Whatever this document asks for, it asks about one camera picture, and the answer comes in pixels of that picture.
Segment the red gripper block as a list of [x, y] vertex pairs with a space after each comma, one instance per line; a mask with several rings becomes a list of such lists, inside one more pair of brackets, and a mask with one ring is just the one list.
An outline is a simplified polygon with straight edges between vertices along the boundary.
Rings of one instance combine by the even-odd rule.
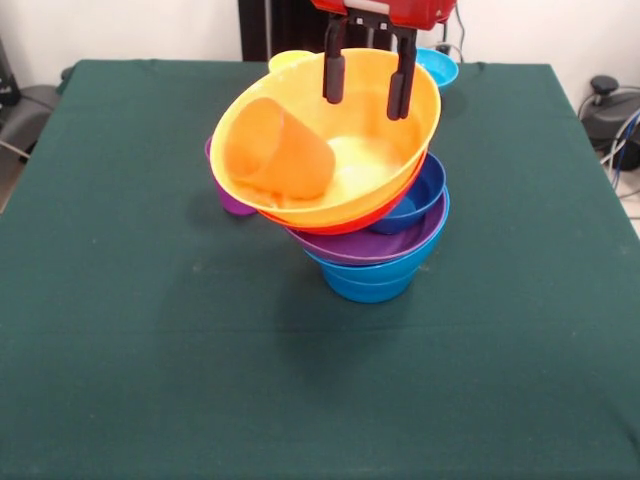
[[384, 15], [395, 26], [392, 33], [397, 40], [398, 65], [389, 87], [387, 117], [405, 119], [409, 113], [414, 70], [416, 64], [417, 30], [431, 30], [437, 23], [445, 23], [455, 8], [455, 0], [312, 0], [320, 10], [331, 13], [325, 33], [323, 97], [330, 104], [339, 104], [344, 94], [345, 57], [341, 48], [346, 30], [348, 10], [367, 11]]

